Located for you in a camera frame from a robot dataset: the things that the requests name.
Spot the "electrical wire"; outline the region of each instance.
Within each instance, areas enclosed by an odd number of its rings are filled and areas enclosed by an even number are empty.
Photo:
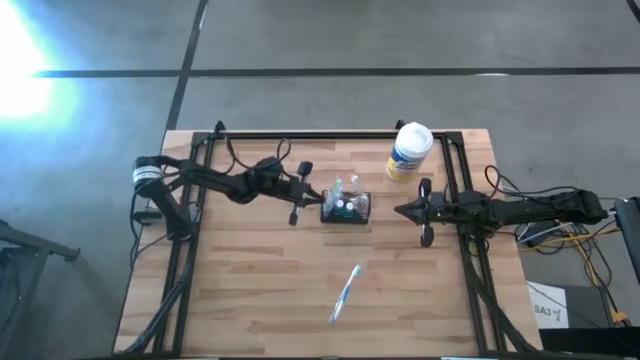
[[[541,246],[539,248],[536,249],[536,252],[540,255],[545,255],[545,256],[549,256],[549,255],[555,255],[557,253],[559,253],[562,249],[564,249],[565,244],[567,242],[563,241],[560,243],[560,246]],[[543,248],[552,248],[551,251],[543,251]]]
[[[147,249],[148,249],[148,248],[150,248],[151,246],[153,246],[153,245],[155,245],[155,244],[159,243],[161,240],[166,239],[166,238],[168,238],[168,237],[169,237],[169,236],[171,236],[171,235],[172,235],[172,234],[164,234],[164,235],[160,236],[159,238],[157,238],[157,239],[153,240],[152,242],[148,243],[147,245],[145,245],[145,246],[141,247],[141,248],[138,250],[138,252],[136,253],[136,258],[137,258],[138,256],[140,256],[140,254],[141,254],[143,251],[147,250]]]
[[[488,170],[492,169],[496,175],[497,175],[497,181],[496,183],[494,183],[493,181],[491,181],[491,179],[489,178],[489,173]],[[547,205],[554,205],[557,204],[558,202],[561,201],[566,201],[572,197],[574,197],[575,195],[577,195],[580,190],[578,188],[576,188],[575,186],[555,186],[555,187],[551,187],[548,189],[544,189],[544,190],[539,190],[539,191],[520,191],[518,190],[518,187],[514,185],[513,181],[511,181],[508,177],[502,175],[502,173],[500,172],[500,170],[495,167],[494,165],[487,165],[487,167],[484,168],[484,177],[487,180],[487,182],[489,183],[489,185],[491,185],[491,187],[493,188],[493,193],[491,194],[491,197],[495,196],[495,194],[497,192],[504,194],[504,195],[508,195],[508,196],[514,196],[514,197],[519,197],[519,198],[523,198],[523,199],[528,199],[531,201],[535,201],[541,204],[547,204]],[[500,182],[501,181],[506,181],[507,183],[509,183],[514,189],[516,189],[517,191],[505,191],[500,189]],[[566,197],[561,197],[558,198],[556,200],[553,201],[545,201],[545,200],[541,200],[537,197],[533,197],[533,196],[529,196],[529,195],[541,195],[541,194],[546,194],[552,191],[559,191],[559,190],[571,190],[571,193],[568,194]]]
[[[447,184],[444,186],[444,190],[442,190],[442,201],[446,204],[447,203],[447,190],[449,190],[449,182],[447,181]]]
[[[520,244],[524,244],[524,243],[526,243],[526,242],[528,242],[528,241],[531,241],[531,239],[535,239],[535,238],[537,238],[537,237],[539,237],[539,236],[541,236],[541,235],[548,234],[548,233],[550,233],[550,232],[552,232],[552,231],[556,231],[556,230],[562,229],[562,228],[567,227],[567,226],[570,226],[570,225],[572,225],[572,224],[573,224],[573,223],[563,223],[563,224],[560,224],[560,225],[558,225],[558,226],[554,226],[554,227],[549,228],[549,229],[547,229],[547,230],[540,231],[540,232],[539,232],[539,233],[537,233],[537,234],[533,234],[533,235],[531,235],[531,236],[527,237],[526,239],[518,240],[518,241],[516,242],[516,244],[518,244],[518,245],[520,245]]]
[[[289,154],[291,153],[291,140],[287,139],[287,138],[283,138],[280,139],[280,142],[278,143],[278,146],[276,148],[276,160],[272,163],[269,164],[265,164],[265,165],[261,165],[261,166],[249,166],[245,163],[243,163],[240,158],[238,158],[238,156],[236,155],[236,152],[233,148],[233,144],[231,143],[231,139],[229,139],[229,137],[225,137],[225,142],[227,145],[227,151],[229,151],[229,155],[231,155],[231,168],[227,171],[231,171],[231,169],[233,169],[234,164],[238,164],[240,166],[242,166],[243,168],[247,169],[247,170],[260,170],[260,169],[266,169],[270,166],[279,164],[282,162],[282,160],[284,160],[287,156],[289,156]],[[282,145],[284,143],[287,143],[287,151],[285,151],[285,153],[280,156],[280,152],[282,151]]]
[[[531,289],[533,289],[535,292],[539,293],[540,295],[544,296],[545,298],[551,300],[552,302],[554,302],[555,304],[563,307],[565,310],[567,310],[568,312],[572,313],[573,315],[579,317],[580,319],[582,319],[582,321],[586,322],[587,324],[593,326],[594,328],[597,329],[602,329],[601,326],[598,326],[598,324],[592,322],[591,320],[589,320],[586,316],[582,315],[581,313],[568,308],[566,305],[561,304],[560,302],[556,301],[554,298],[552,298],[551,296],[545,294],[543,291],[539,290],[538,288],[536,288],[535,286],[531,285],[530,283],[527,283],[527,286],[529,286]],[[609,336],[611,339],[617,341],[620,345],[624,346],[625,348],[632,350],[634,352],[634,356],[640,356],[640,350],[627,344],[626,342],[622,341],[620,338],[618,338],[617,336],[611,335],[611,333],[606,333],[607,336]]]
[[[490,245],[491,245],[491,244],[489,243],[489,240],[487,240],[487,239],[485,238],[485,239],[484,239],[484,246],[485,246],[485,250],[484,250],[484,251],[485,251],[485,253],[488,253],[488,252],[489,252],[489,247],[490,247]],[[471,247],[469,247],[469,254],[471,254],[471,256],[473,256],[473,257],[478,257],[478,254],[477,254],[477,253],[474,253],[473,251],[471,251]]]
[[[134,220],[133,220],[133,213],[135,211],[136,208],[136,199],[138,197],[138,193],[140,192],[140,190],[144,189],[146,186],[148,186],[149,184],[154,183],[155,181],[162,181],[168,177],[173,177],[173,176],[177,176],[177,175],[181,175],[184,173],[187,173],[191,170],[180,170],[180,171],[175,171],[172,173],[168,173],[168,174],[163,174],[162,176],[155,178],[145,184],[143,184],[142,186],[140,186],[139,188],[135,189],[133,191],[133,194],[131,195],[131,207],[129,208],[129,228],[131,229],[131,233],[133,234],[133,245],[131,246],[131,250],[129,251],[129,266],[131,267],[131,270],[133,270],[133,262],[135,259],[135,254],[136,251],[138,249],[138,247],[140,246],[140,235],[138,235],[138,232],[136,231],[136,227],[134,224]]]
[[[615,300],[613,299],[613,295],[611,295],[611,291],[609,290],[609,286],[613,281],[613,271],[611,270],[609,263],[604,257],[604,254],[598,247],[598,244],[595,241],[592,241],[592,239],[589,239],[587,240],[586,244],[585,243],[580,244],[580,247],[578,249],[579,249],[578,251],[581,253],[585,261],[584,271],[585,271],[585,274],[587,275],[587,278],[591,280],[591,283],[593,284],[593,286],[599,286],[599,284],[601,284],[602,287],[604,288],[607,298],[609,299],[609,308],[611,311],[611,316],[614,319],[614,322],[616,323],[620,322],[624,326],[627,326],[628,325],[627,316],[626,314],[618,310],[618,305],[616,304]],[[608,273],[607,281],[603,280],[603,278],[600,276],[595,266],[593,265],[593,262],[591,261],[591,255],[592,255],[593,249],[596,249],[596,251],[600,255],[600,258],[602,259],[603,264],[607,269],[607,273]]]
[[[188,203],[188,204],[187,204],[187,206],[188,206],[188,205],[191,205],[191,204],[194,204],[194,203],[195,203],[195,202],[193,202],[193,201],[192,201],[192,202]],[[198,210],[196,210],[196,214],[195,214],[195,215],[194,215],[194,217],[193,217],[193,221],[191,221],[191,225],[195,224],[197,221],[199,221],[199,220],[200,220],[200,219],[198,218],[199,216],[200,216],[200,208],[198,208]],[[153,246],[153,245],[155,245],[155,244],[159,243],[160,241],[162,241],[162,240],[164,240],[164,239],[166,239],[166,238],[168,238],[168,237],[171,237],[171,235],[173,235],[173,234],[164,234],[164,235],[160,236],[159,238],[157,238],[157,239],[153,240],[152,242],[150,242],[150,243],[146,244],[145,246],[141,247],[141,248],[138,250],[138,252],[136,253],[136,258],[138,258],[138,256],[140,256],[140,254],[141,254],[143,251],[145,251],[145,250],[147,250],[148,248],[150,248],[151,246]]]
[[[540,245],[536,245],[536,246],[533,246],[533,247],[530,247],[530,248],[521,248],[521,249],[518,249],[518,251],[520,251],[520,252],[530,252],[530,251],[535,251],[536,249],[539,249],[541,247],[544,247],[544,246],[547,246],[547,245],[550,245],[550,244],[556,244],[556,243],[559,243],[559,242],[566,242],[566,241],[571,241],[571,240],[588,239],[588,238],[592,238],[592,237],[596,237],[596,236],[602,236],[602,235],[611,234],[611,233],[618,232],[618,231],[620,231],[620,230],[617,229],[617,228],[611,228],[611,229],[608,229],[606,231],[602,231],[599,234],[589,234],[589,235],[580,235],[580,236],[573,236],[573,237],[563,237],[563,238],[560,238],[560,239],[548,240],[548,241],[543,242]],[[567,246],[567,247],[565,247],[565,249],[571,249],[571,248],[576,247],[576,246],[578,246],[578,245]]]

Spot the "white lid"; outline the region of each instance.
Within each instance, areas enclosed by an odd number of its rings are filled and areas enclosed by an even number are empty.
[[[396,137],[396,146],[402,153],[412,158],[421,158],[433,145],[433,134],[429,129],[417,122],[403,126]]]

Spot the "wooden tabletop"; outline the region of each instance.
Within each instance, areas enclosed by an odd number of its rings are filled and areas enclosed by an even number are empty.
[[[483,169],[495,163],[488,131],[462,132],[474,187],[488,191]],[[168,132],[163,153],[188,158],[192,133]],[[302,210],[298,225],[291,227],[289,203],[258,197],[238,205],[219,193],[207,193],[183,356],[477,355],[455,228],[434,225],[433,246],[421,248],[419,228],[393,211],[417,197],[419,177],[399,184],[387,176],[392,143],[294,140],[283,161],[290,173],[300,161],[313,162],[310,183],[318,191],[330,187],[336,176],[348,189],[350,176],[357,174],[364,190],[373,194],[368,225],[322,224],[316,206]],[[273,156],[277,141],[235,140],[233,145],[241,160],[253,164]],[[231,163],[222,141],[213,163],[217,170]],[[234,172],[241,170],[236,166]],[[434,191],[444,189],[446,173],[437,143],[420,175],[432,180]],[[163,224],[145,228],[141,246],[164,231]],[[500,305],[529,342],[540,347],[513,238],[497,235],[490,241]],[[158,309],[170,248],[169,241],[163,241],[138,258],[116,351],[130,345]],[[356,264],[363,267],[361,276],[331,327],[329,315]],[[483,313],[492,339],[486,309]],[[171,316],[168,344],[174,321]]]

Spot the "gray floor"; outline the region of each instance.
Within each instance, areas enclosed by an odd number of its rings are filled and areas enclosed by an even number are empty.
[[[180,68],[197,6],[12,3],[41,68],[74,70]],[[638,66],[639,34],[624,1],[217,0],[194,68]],[[129,277],[131,161],[158,151],[176,79],[35,83],[49,89],[47,110],[0,115],[0,218],[81,247],[82,260],[51,258],[12,358],[108,354]],[[399,118],[486,127],[498,165],[523,189],[573,184],[629,197],[640,178],[639,88],[640,76],[194,79],[178,128],[219,119],[234,129],[388,128]],[[612,293],[639,323],[622,238],[600,243]],[[530,280],[588,284],[573,251],[522,259]]]

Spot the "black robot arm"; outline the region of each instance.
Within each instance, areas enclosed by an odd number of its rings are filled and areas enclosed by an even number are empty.
[[[176,171],[165,174],[162,167]],[[248,204],[258,195],[270,196],[293,203],[289,224],[296,225],[298,210],[324,200],[307,183],[313,164],[300,163],[298,177],[285,173],[275,157],[260,160],[253,167],[236,175],[228,175],[196,164],[190,160],[178,160],[168,156],[142,156],[136,159],[133,170],[135,191],[143,198],[153,201],[164,215],[170,240],[185,240],[192,234],[189,209],[178,204],[171,194],[175,189],[192,184],[223,193],[238,204]],[[165,184],[164,177],[176,176]]]
[[[597,224],[609,215],[602,209],[598,196],[590,191],[576,190],[550,196],[503,201],[468,190],[460,193],[455,203],[444,201],[443,193],[431,193],[431,180],[422,179],[417,200],[396,206],[395,211],[423,226],[421,244],[431,246],[431,222],[469,226],[470,234],[485,238],[505,225],[559,220],[578,224]]]

